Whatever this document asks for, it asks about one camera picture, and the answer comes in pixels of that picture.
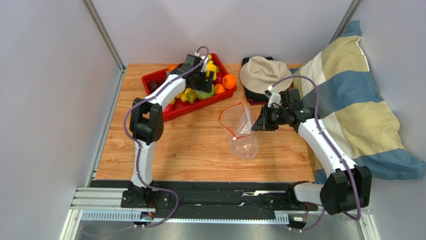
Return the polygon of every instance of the orange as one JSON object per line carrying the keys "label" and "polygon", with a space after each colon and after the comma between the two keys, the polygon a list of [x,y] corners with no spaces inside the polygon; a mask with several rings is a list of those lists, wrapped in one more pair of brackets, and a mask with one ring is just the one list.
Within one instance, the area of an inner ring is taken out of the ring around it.
{"label": "orange", "polygon": [[173,71],[173,69],[175,69],[177,66],[179,66],[179,64],[172,64],[170,66],[168,66],[168,68],[166,69],[166,71],[168,71],[169,73],[171,71]]}
{"label": "orange", "polygon": [[232,74],[225,75],[222,78],[222,85],[228,90],[233,89],[237,85],[237,78]]}
{"label": "orange", "polygon": [[214,85],[214,94],[215,95],[222,94],[224,92],[226,92],[226,89],[222,84],[219,83],[219,84]]}

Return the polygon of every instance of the blue stripe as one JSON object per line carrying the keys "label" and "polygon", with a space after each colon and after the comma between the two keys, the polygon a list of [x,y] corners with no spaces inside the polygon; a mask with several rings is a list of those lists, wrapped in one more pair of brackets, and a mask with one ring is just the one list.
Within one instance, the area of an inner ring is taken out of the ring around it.
{"label": "blue stripe", "polygon": [[362,36],[360,21],[354,20],[347,25],[344,32],[339,36],[339,38],[350,37],[350,36]]}
{"label": "blue stripe", "polygon": [[[360,156],[354,161],[359,166],[368,166],[373,177],[385,180],[421,179],[426,170],[426,162],[419,161],[401,148]],[[324,169],[314,171],[314,176],[316,184],[324,184],[327,180]]]}
{"label": "blue stripe", "polygon": [[315,176],[314,184],[325,184],[327,181],[326,171],[323,169],[316,170],[313,172]]}
{"label": "blue stripe", "polygon": [[[383,101],[369,72],[344,71],[318,86],[321,118],[346,108],[351,104]],[[303,97],[307,107],[314,107],[316,92],[310,91]]]}
{"label": "blue stripe", "polygon": [[289,68],[288,70],[290,70],[290,73],[294,75],[299,69],[300,68],[298,67],[298,68]]}

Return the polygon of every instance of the beige hat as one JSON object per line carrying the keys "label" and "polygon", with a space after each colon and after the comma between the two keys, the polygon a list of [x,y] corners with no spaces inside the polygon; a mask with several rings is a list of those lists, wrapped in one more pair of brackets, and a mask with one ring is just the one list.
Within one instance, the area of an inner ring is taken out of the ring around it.
{"label": "beige hat", "polygon": [[[287,64],[282,61],[268,60],[261,56],[251,57],[241,68],[239,78],[248,90],[264,94],[269,85],[273,85],[278,80],[292,76]],[[287,79],[275,86],[277,93],[287,90],[293,79]]]}

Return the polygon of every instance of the yellow pepper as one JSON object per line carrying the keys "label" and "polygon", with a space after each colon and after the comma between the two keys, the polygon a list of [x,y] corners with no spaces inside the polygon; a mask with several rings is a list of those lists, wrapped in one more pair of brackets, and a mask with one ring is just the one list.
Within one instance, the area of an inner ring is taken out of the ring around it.
{"label": "yellow pepper", "polygon": [[195,90],[191,89],[191,88],[187,88],[187,89],[185,89],[185,91],[183,93],[184,94],[193,94],[193,93],[195,93]]}
{"label": "yellow pepper", "polygon": [[210,73],[213,72],[214,73],[213,81],[215,81],[216,78],[217,78],[216,73],[219,72],[218,70],[219,70],[219,68],[216,65],[214,65],[214,64],[207,64],[207,73],[206,73],[207,77],[209,77]]}
{"label": "yellow pepper", "polygon": [[177,99],[181,99],[182,95],[184,95],[184,92],[180,92],[180,93],[176,96],[176,98],[177,98]]}
{"label": "yellow pepper", "polygon": [[190,104],[194,104],[194,101],[197,99],[197,95],[195,91],[193,93],[187,93],[185,95],[186,95],[186,99],[188,99],[188,102]]}
{"label": "yellow pepper", "polygon": [[186,94],[183,94],[183,95],[180,97],[180,100],[182,101],[182,103],[188,102],[187,95],[186,95]]}

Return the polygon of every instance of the black cloth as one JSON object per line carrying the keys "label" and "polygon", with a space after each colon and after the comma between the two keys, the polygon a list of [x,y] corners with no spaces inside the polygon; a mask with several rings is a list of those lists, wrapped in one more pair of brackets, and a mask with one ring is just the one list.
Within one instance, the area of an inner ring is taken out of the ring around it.
{"label": "black cloth", "polygon": [[[274,59],[271,56],[265,57],[267,60],[273,61]],[[250,57],[245,57],[242,60],[241,66],[244,66],[244,64],[248,63],[250,60]],[[269,101],[269,98],[265,96],[265,94],[256,93],[253,91],[250,91],[244,86],[244,94],[245,98],[247,99],[247,102],[250,105],[261,105],[261,104],[267,104]]]}

